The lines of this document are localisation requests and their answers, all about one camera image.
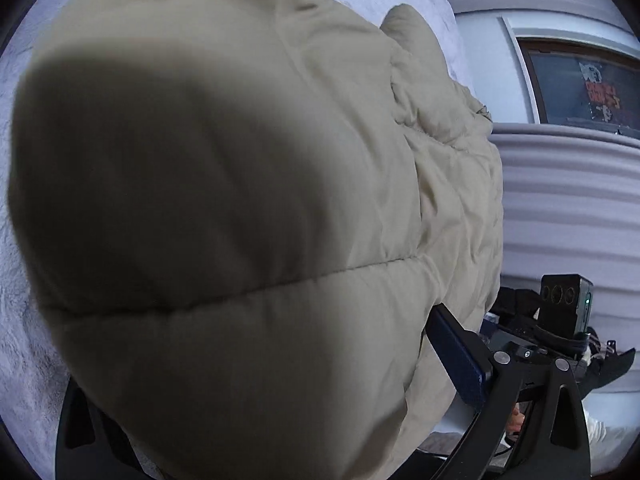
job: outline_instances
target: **white stucco wall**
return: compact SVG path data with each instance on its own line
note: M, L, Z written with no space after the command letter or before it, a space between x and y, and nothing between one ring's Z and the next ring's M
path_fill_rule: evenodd
M640 349L640 140L515 126L496 124L491 136L504 176L502 285L538 290L544 274L586 276L594 284L590 325L600 339L615 339L620 351ZM626 375L591 392L584 406L611 429L594 472L611 470L640 432L640 352Z
M486 10L456 16L466 49L476 97L494 121L534 123L526 70L512 36L580 41L640 59L640 42L607 23L561 12Z

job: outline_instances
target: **beige puffer jacket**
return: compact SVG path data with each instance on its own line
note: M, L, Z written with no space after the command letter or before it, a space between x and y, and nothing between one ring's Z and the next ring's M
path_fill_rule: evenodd
M454 394L431 306L497 293L491 130L409 6L73 0L11 214L76 380L173 476L385 479Z

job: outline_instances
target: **camera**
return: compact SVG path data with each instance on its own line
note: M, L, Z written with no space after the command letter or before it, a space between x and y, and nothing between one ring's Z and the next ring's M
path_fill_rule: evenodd
M593 283L579 274L546 274L540 293L501 287L480 336L493 352L520 360L563 358L578 378L587 349Z

